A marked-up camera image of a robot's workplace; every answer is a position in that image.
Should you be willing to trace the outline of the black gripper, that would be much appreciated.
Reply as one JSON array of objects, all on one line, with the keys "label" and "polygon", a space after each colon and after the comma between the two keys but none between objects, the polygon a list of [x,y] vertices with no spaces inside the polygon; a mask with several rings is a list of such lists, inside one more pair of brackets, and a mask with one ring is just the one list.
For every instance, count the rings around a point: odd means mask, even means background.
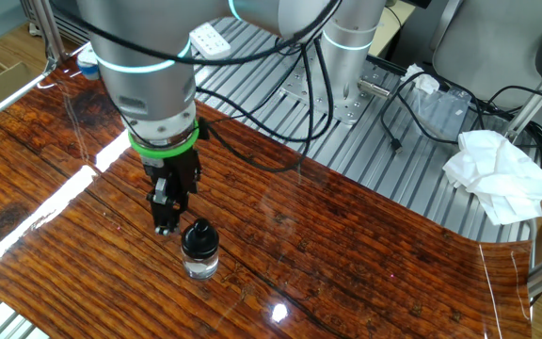
[{"label": "black gripper", "polygon": [[170,235],[179,228],[180,215],[187,210],[189,195],[198,192],[201,176],[199,153],[188,149],[165,158],[142,155],[141,160],[154,185],[147,195],[154,231]]}]

